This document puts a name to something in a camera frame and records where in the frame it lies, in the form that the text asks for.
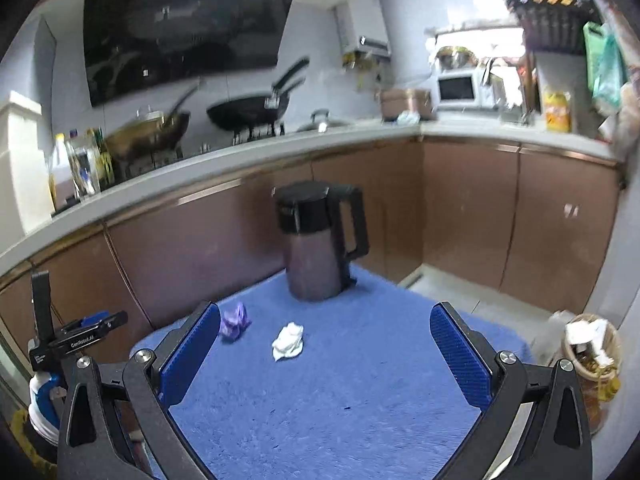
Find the left blue white gloved hand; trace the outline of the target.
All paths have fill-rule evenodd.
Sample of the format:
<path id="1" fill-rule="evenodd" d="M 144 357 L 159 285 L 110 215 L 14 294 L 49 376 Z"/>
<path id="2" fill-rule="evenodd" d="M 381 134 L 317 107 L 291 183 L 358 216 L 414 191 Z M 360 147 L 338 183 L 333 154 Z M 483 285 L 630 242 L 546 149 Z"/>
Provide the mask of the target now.
<path id="1" fill-rule="evenodd" d="M 47 443 L 58 446 L 60 415 L 55 409 L 51 393 L 62 386 L 59 374 L 35 372 L 29 381 L 28 419 L 36 434 Z"/>

